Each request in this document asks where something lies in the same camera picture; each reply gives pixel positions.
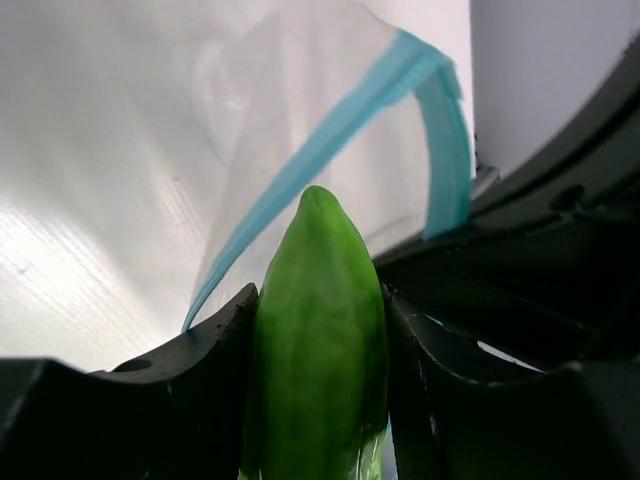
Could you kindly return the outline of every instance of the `fruit skin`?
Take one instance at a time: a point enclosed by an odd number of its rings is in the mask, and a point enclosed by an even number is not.
[[[328,190],[302,194],[258,302],[240,478],[379,478],[384,303],[364,241]]]

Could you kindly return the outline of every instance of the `transparent plastic bag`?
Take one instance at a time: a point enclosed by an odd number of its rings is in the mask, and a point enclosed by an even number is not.
[[[471,160],[453,63],[361,5],[288,4],[202,81],[228,171],[183,330],[261,284],[311,182],[338,197],[372,255],[464,221]]]

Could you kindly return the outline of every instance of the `green fruit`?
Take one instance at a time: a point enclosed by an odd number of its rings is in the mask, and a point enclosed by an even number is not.
[[[241,478],[380,478],[387,425],[384,303],[362,237],[312,186],[256,312]]]

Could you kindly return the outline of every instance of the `blue bag edge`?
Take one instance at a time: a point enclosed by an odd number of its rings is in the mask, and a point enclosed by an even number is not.
[[[235,260],[304,186],[379,111],[410,93],[416,95],[420,105],[427,139],[445,133],[447,138],[440,142],[428,141],[432,174],[423,236],[430,238],[463,223],[470,203],[471,157],[459,92],[451,59],[414,35],[399,30],[394,43],[371,66],[358,86],[329,112],[233,230],[199,288],[181,331],[190,328]]]

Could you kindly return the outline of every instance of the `white surface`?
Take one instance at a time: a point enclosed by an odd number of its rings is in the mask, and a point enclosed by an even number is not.
[[[275,4],[0,3],[0,355],[111,369],[178,333],[226,171],[193,100]]]
[[[478,160],[508,175],[580,110],[640,28],[639,0],[472,2]]]

